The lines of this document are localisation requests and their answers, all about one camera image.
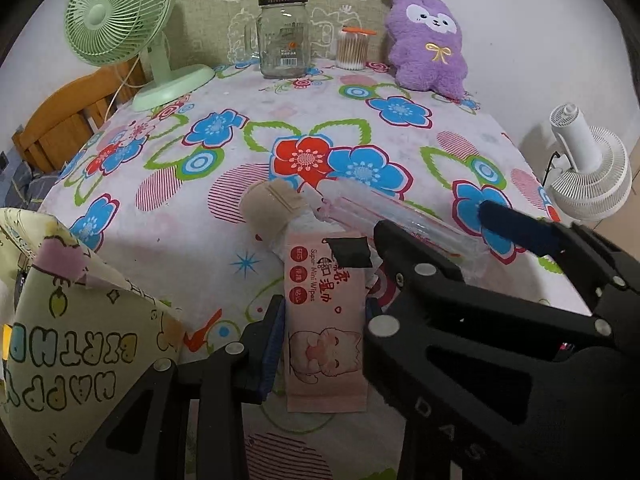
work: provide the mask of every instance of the fan power cord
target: fan power cord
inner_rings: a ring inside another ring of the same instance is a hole
[[[549,159],[549,163],[546,165],[545,177],[542,180],[542,187],[545,187],[546,178],[549,176],[549,171],[551,171],[551,163],[553,162],[553,160],[555,158],[560,158],[561,156],[562,155],[560,155],[560,153],[558,153],[558,152],[553,152],[553,155],[551,155],[551,158]]]
[[[118,86],[118,89],[116,90],[116,93],[111,98],[111,102],[109,103],[109,106],[107,106],[107,112],[104,115],[104,121],[105,122],[107,121],[107,119],[109,119],[109,110],[111,110],[111,106],[113,106],[113,102],[116,100],[116,97],[120,93],[120,90],[122,90],[122,87],[124,85],[126,85],[125,81],[127,79],[129,79],[129,76],[131,75],[131,73],[133,72],[133,69],[136,67],[136,65],[138,64],[139,61],[140,61],[140,54],[138,54],[138,57],[136,58],[136,62],[133,65],[131,65],[131,68],[129,69],[129,73],[125,76],[124,81],[122,79],[120,80],[120,86]]]
[[[169,44],[169,38],[164,33],[164,30],[161,32],[161,34],[162,34],[162,42],[164,43],[164,49],[166,50],[166,56],[169,59],[171,59],[171,45]],[[143,86],[146,86],[146,83],[143,85],[130,85],[129,83],[127,83],[127,79],[129,78],[129,76],[127,75],[126,78],[123,79],[120,76],[120,73],[118,72],[118,69],[116,68],[115,65],[113,65],[113,71],[115,72],[116,77],[120,80],[120,82],[124,84],[124,86],[128,86],[129,88],[142,88]]]

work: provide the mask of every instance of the fan grille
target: fan grille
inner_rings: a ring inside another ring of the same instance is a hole
[[[65,33],[80,59],[92,65],[135,56],[158,33],[173,0],[69,0]]]
[[[556,203],[572,218],[598,220],[615,212],[631,188],[631,170],[622,141],[609,130],[591,128],[602,152],[602,164],[592,173],[565,171],[552,185]]]
[[[549,120],[551,121],[552,126],[558,126],[560,128],[564,128],[569,124],[573,123],[578,115],[580,114],[580,110],[578,107],[572,103],[565,103],[556,107],[549,116]]]

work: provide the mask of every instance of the cat illustration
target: cat illustration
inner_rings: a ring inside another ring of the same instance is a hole
[[[294,332],[289,337],[289,367],[306,384],[316,384],[321,372],[327,377],[362,369],[357,332],[325,328],[321,333]]]

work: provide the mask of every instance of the wooden chair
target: wooden chair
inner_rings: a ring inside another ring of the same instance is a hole
[[[133,59],[115,66],[104,66],[63,86],[47,98],[31,116],[25,129],[12,137],[20,156],[45,173],[61,170],[94,134],[89,118],[98,128],[108,119],[109,102],[134,62]],[[145,74],[138,63],[127,83],[138,86],[145,82]],[[115,111],[116,104],[127,102],[137,91],[137,88],[123,86],[116,102],[111,105],[109,115]]]

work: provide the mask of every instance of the jar handle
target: jar handle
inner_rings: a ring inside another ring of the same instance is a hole
[[[255,20],[250,20],[244,26],[244,60],[260,59],[258,52],[258,32]]]

